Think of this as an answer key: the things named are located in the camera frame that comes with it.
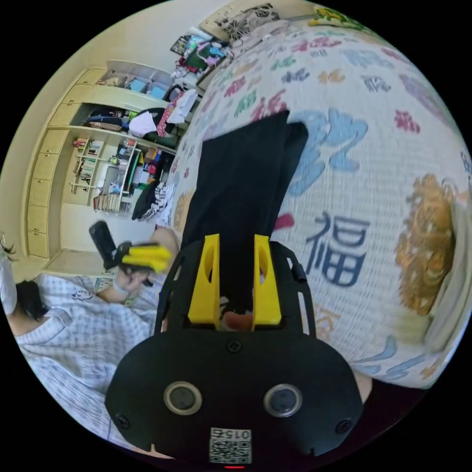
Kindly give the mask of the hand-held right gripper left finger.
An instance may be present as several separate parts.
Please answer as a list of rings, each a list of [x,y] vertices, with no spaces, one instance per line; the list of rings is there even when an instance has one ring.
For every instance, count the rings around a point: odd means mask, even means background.
[[[220,239],[218,234],[205,237],[199,259],[188,318],[193,325],[220,325]]]

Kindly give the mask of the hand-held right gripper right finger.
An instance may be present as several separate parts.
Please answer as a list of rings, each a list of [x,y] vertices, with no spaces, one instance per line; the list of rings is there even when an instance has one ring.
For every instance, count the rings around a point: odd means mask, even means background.
[[[254,236],[253,325],[280,325],[282,320],[269,238]]]

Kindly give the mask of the person's left hand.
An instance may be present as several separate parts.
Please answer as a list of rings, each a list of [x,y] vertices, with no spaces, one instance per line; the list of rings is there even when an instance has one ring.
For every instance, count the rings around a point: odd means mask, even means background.
[[[148,272],[119,270],[115,277],[114,287],[123,296],[128,296],[147,281]]]

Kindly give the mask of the person's right hand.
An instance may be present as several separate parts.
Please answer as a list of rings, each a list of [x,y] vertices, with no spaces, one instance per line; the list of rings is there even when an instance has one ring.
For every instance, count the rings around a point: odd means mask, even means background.
[[[222,318],[222,324],[228,330],[233,331],[252,331],[253,329],[253,314],[227,311]]]

